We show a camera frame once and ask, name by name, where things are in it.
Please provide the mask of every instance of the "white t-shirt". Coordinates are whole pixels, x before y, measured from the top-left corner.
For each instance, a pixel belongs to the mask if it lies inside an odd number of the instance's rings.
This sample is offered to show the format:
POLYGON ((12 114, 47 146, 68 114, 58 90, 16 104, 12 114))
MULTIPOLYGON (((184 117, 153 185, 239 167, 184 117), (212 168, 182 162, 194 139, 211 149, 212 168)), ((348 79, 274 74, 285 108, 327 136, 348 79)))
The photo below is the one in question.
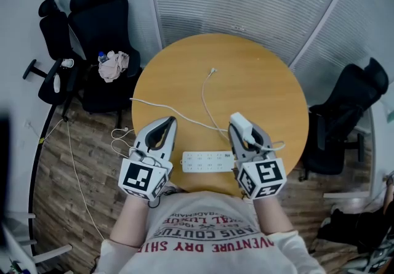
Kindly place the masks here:
POLYGON ((298 232, 264 235, 239 198, 211 192, 162 196, 139 248, 104 240, 96 273, 323 274, 298 232))

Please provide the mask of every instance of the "table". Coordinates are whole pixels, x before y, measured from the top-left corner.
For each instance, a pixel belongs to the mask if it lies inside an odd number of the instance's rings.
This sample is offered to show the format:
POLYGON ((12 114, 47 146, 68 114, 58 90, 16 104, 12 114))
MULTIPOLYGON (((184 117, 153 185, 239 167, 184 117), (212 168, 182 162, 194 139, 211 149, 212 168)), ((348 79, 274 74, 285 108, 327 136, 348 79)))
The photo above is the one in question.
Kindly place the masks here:
MULTIPOLYGON (((276 155, 283 159, 289 174, 307 141, 307 104, 288 67, 255 42, 227 34, 200 34, 177 41, 149 62, 134 98, 169 105, 188 118, 214 126, 201 100, 201 87, 212 67, 218 71, 206 83, 205 100, 216 123, 226 129, 230 115, 238 111, 265 130, 272 142, 283 140, 286 147, 276 155)), ((209 190, 241 196, 232 172, 182 172, 184 151, 231 150, 218 131, 188 122, 167 108, 132 103, 136 133, 170 115, 178 121, 171 181, 189 192, 209 190)))

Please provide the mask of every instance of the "office chair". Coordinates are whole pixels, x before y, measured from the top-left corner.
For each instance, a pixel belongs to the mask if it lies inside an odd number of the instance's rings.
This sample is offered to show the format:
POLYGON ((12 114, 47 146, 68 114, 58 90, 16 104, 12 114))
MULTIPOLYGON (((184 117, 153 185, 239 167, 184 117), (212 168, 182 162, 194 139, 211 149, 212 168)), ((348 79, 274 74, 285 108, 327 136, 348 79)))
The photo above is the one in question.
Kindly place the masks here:
POLYGON ((358 161, 364 161, 364 137, 358 134, 357 142, 347 137, 357 122, 388 88, 388 77, 382 66, 373 58, 362 69, 347 65, 339 76, 331 95, 321 105, 309 110, 309 133, 302 155, 305 176, 310 171, 334 175, 344 166, 345 149, 357 149, 358 161))
POLYGON ((43 77, 44 82, 39 89, 38 97, 42 101, 52 105, 65 103, 62 117, 66 120, 67 109, 70 106, 73 96, 78 91, 77 83, 81 80, 83 73, 83 59, 71 47, 67 16, 58 9, 55 0, 45 0, 39 7, 38 15, 43 18, 39 26, 44 35, 48 53, 56 62, 48 74, 46 74, 34 66, 36 63, 34 59, 23 74, 23 79, 26 79, 30 72, 43 77), (66 58, 72 58, 74 60, 74 66, 72 68, 61 66, 63 59, 66 58), (60 91, 58 93, 54 91, 56 73, 60 77, 60 91))
POLYGON ((135 84, 141 74, 140 54, 129 41, 127 0, 71 0, 68 22, 81 43, 86 60, 93 66, 84 84, 82 107, 90 113, 118 112, 131 106, 135 84), (99 75, 99 52, 122 51, 129 55, 129 67, 112 83, 99 75))

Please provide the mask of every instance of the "person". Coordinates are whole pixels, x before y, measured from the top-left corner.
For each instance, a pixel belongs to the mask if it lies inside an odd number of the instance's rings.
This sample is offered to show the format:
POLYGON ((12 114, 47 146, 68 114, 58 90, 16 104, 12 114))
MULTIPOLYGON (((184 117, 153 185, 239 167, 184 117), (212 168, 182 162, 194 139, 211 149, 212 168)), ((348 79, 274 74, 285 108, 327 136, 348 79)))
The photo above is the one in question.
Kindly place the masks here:
POLYGON ((245 201, 202 191, 128 195, 95 273, 321 274, 275 197, 245 201))
POLYGON ((375 212, 344 214, 337 208, 333 209, 331 217, 319 229, 317 238, 351 244, 358 248, 359 253, 376 250, 387 235, 392 237, 393 231, 389 234, 388 231, 394 224, 393 183, 390 176, 386 182, 384 205, 375 212))

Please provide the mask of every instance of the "chair armrest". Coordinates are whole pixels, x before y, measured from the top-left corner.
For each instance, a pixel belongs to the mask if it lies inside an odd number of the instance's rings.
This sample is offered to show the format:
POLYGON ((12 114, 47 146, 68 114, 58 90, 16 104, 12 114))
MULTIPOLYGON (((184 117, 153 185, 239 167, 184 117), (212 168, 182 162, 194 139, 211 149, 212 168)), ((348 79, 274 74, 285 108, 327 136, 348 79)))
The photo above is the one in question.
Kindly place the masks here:
POLYGON ((141 63, 140 52, 134 50, 133 53, 129 54, 129 67, 127 68, 127 78, 135 76, 139 69, 141 63))
POLYGON ((45 83, 49 83, 49 81, 55 76, 56 71, 58 70, 58 68, 62 64, 62 61, 63 61, 63 59, 60 58, 54 63, 54 65, 52 66, 52 68, 50 69, 48 75, 46 76, 46 78, 44 80, 45 83))
POLYGON ((68 78, 67 81, 67 89, 66 89, 67 92, 74 91, 79 72, 80 72, 80 67, 74 65, 74 67, 71 69, 70 77, 68 78))
POLYGON ((320 150, 326 149, 326 121, 321 115, 316 115, 317 142, 320 150))

